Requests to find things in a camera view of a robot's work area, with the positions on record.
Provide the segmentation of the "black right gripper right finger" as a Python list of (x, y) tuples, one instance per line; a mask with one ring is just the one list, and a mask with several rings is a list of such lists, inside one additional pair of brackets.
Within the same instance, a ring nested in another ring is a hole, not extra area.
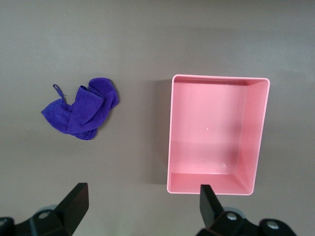
[(294, 236), (296, 233), (283, 221), (262, 219), (251, 223), (234, 210), (225, 210), (210, 185), (201, 185), (199, 209), (205, 224), (198, 236)]

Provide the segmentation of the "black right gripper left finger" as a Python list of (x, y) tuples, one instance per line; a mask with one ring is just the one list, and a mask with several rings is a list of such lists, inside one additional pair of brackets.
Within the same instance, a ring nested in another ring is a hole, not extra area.
[(78, 183), (54, 208), (44, 209), (15, 224), (11, 217), (0, 218), (2, 236), (71, 236), (89, 209), (87, 183)]

